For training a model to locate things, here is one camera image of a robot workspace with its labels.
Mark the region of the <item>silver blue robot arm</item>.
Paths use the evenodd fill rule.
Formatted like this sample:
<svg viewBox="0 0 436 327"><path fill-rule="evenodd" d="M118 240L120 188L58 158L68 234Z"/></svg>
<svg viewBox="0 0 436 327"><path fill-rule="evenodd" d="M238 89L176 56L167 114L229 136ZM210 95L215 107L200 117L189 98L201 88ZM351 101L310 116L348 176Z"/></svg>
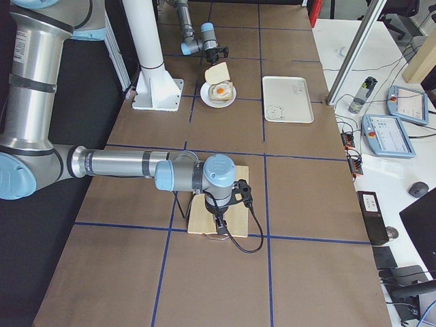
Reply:
<svg viewBox="0 0 436 327"><path fill-rule="evenodd" d="M79 205L86 181L72 178L80 145L103 145L120 99L103 43L103 1L1 3L1 235L63 221Z"/></svg>
<svg viewBox="0 0 436 327"><path fill-rule="evenodd" d="M206 61L216 65L220 54L228 55L227 48L220 48L215 35L215 27L211 22L201 25L201 37L196 37L194 27L191 23L188 1L174 1L176 13L181 28L181 52L185 56L202 53Z"/></svg>

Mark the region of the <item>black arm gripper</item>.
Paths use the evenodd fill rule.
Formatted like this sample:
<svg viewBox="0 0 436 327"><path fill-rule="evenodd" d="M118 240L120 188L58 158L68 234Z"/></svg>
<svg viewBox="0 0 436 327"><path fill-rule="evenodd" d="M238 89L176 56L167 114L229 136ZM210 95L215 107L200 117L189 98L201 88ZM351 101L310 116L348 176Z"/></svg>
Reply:
<svg viewBox="0 0 436 327"><path fill-rule="evenodd" d="M215 227L218 235L225 235L228 233L227 222L225 221L224 214L228 210L228 205L218 205L212 199L205 199L205 206L209 213L215 217Z"/></svg>
<svg viewBox="0 0 436 327"><path fill-rule="evenodd" d="M219 53L220 53L220 49L218 48L209 48L208 50L205 50L206 62L218 63L220 58Z"/></svg>

